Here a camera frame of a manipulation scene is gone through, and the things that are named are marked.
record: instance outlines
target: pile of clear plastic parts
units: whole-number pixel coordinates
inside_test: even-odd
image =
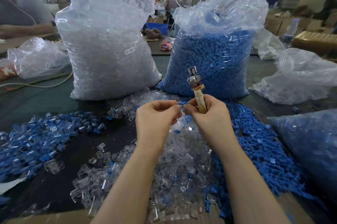
[[[110,101],[112,108],[109,114],[115,118],[126,115],[131,124],[139,106],[159,99],[180,100],[178,96],[147,89],[124,99]],[[110,155],[110,152],[104,152],[107,149],[99,145],[97,158],[91,158],[89,162],[97,166],[100,161],[100,167],[103,167],[81,167],[70,196],[74,202],[81,201],[89,209],[90,217],[97,213],[135,147],[136,143],[133,143],[118,154]],[[171,126],[164,153],[155,168],[149,200],[150,221],[171,220],[176,212],[179,214],[176,213],[174,219],[197,218],[198,213],[205,211],[205,190],[214,181],[213,174],[209,172],[211,153],[196,124],[183,113],[178,122]]]

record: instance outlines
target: bag of clear plastic parts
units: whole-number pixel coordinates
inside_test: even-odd
[[[70,63],[62,42],[50,42],[40,37],[29,39],[19,48],[9,49],[8,60],[24,79],[52,75]]]
[[[337,203],[337,109],[268,119],[313,180]]]
[[[249,88],[272,103],[291,105],[326,98],[331,87],[337,86],[337,64],[310,51],[280,51],[276,66],[274,75]]]
[[[72,98],[118,98],[159,82],[140,34],[153,13],[154,0],[72,0],[56,14],[74,71]]]
[[[158,89],[170,94],[194,96],[186,79],[196,66],[204,93],[217,98],[248,94],[246,70],[254,30],[263,27],[266,0],[206,0],[173,14],[180,27],[165,78]]]
[[[278,52],[285,49],[280,39],[266,29],[255,32],[253,47],[261,60],[277,59]]]

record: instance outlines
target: plastic bottle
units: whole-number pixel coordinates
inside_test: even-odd
[[[295,36],[298,23],[299,19],[293,19],[293,22],[287,27],[287,30],[280,38],[281,42],[285,44],[286,48],[290,46],[290,43]]]

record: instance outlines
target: label sticker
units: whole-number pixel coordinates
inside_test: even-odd
[[[214,17],[214,20],[216,20],[217,22],[219,22],[219,21],[220,21],[220,17],[219,17],[219,16],[217,16],[217,14],[216,14],[216,13],[213,15],[213,17]]]
[[[134,47],[131,47],[130,49],[125,50],[125,54],[131,54],[133,52],[134,52]]]

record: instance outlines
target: dark table surface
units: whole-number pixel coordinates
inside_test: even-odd
[[[154,61],[163,77],[169,62],[169,56],[154,56]],[[249,87],[259,82],[263,77],[275,73],[276,67],[273,61],[261,61],[257,56],[251,56],[247,68],[246,86]],[[70,67],[66,67],[61,74],[69,74]],[[64,78],[57,78],[41,82],[39,85],[49,86],[61,82]],[[7,80],[6,83],[31,82],[18,77]],[[106,101],[81,101],[69,97],[73,85],[73,79],[66,81],[56,88],[38,89],[24,87],[19,90],[6,91],[0,88],[0,131],[10,131],[13,124],[22,124],[30,120],[33,115],[45,115],[70,113],[77,110],[93,111],[95,115],[102,117],[108,110]],[[293,106],[277,105],[258,96],[250,91],[250,95],[239,99],[239,102],[254,110],[259,118],[265,121],[267,116],[293,115]],[[337,107],[337,91],[334,88],[328,98],[308,101],[297,104],[303,112],[312,112]],[[74,204],[69,193],[73,190],[72,181],[77,177],[82,164],[88,163],[88,159],[94,157],[97,146],[104,142],[107,151],[119,152],[124,146],[129,145],[136,138],[134,125],[128,125],[124,119],[108,121],[104,119],[107,130],[101,135],[80,134],[66,145],[64,152],[56,156],[64,162],[65,168],[58,174],[53,175],[44,169],[38,171],[36,177],[24,181],[15,188],[6,192],[5,196],[11,197],[11,203],[0,212],[0,222],[6,218],[19,216],[32,204],[39,207],[51,204],[48,208],[50,213],[66,212],[82,209],[80,203]],[[324,213],[314,202],[298,198],[302,207],[307,211],[316,223],[333,223],[330,213]]]

